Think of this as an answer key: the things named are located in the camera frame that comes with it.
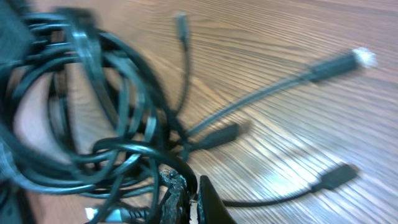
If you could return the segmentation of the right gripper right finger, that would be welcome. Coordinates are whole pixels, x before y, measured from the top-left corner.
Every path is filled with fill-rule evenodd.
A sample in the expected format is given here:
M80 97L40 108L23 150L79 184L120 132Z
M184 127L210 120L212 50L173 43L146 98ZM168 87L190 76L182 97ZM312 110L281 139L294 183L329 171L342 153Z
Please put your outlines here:
M199 224L236 224L205 175L200 177L197 218Z

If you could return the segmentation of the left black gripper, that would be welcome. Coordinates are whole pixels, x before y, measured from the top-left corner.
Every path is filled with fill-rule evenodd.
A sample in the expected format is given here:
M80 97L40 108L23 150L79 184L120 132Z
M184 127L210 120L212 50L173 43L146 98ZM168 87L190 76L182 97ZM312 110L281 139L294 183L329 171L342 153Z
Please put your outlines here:
M1 62L22 60L34 41L23 20L31 12L26 0L1 0Z

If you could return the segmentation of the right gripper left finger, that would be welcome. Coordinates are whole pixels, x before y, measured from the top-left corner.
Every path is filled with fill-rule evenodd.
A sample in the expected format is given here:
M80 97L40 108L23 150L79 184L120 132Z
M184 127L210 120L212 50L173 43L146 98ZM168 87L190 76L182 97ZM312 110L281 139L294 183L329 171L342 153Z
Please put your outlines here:
M187 181L175 170L163 171L162 180L167 184L167 191L161 201L161 224L190 223L190 192Z

